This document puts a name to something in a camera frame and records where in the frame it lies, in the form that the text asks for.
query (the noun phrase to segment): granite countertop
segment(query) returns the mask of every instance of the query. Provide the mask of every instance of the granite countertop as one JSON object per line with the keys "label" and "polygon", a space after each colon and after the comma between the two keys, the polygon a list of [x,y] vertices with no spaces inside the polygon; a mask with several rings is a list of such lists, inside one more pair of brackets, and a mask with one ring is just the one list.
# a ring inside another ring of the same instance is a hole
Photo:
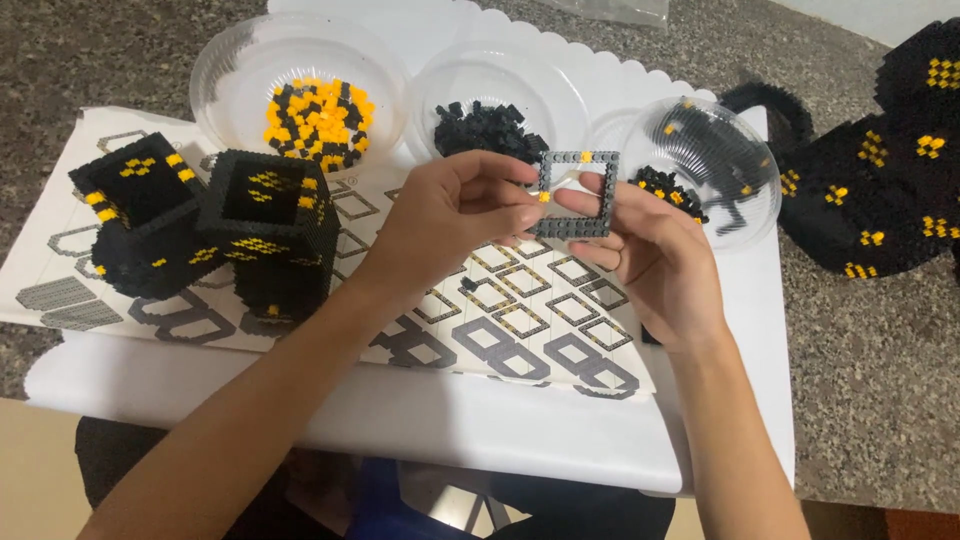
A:
{"label": "granite countertop", "polygon": [[[533,0],[480,0],[542,31],[714,91],[785,86],[818,133],[878,111],[886,47],[767,0],[674,0],[670,31],[588,21]],[[78,108],[191,119],[193,60],[262,0],[0,1],[0,258],[39,196]],[[820,271],[780,236],[804,499],[960,512],[960,291],[952,260],[861,282]],[[0,324],[0,396],[23,399],[57,331]]]}

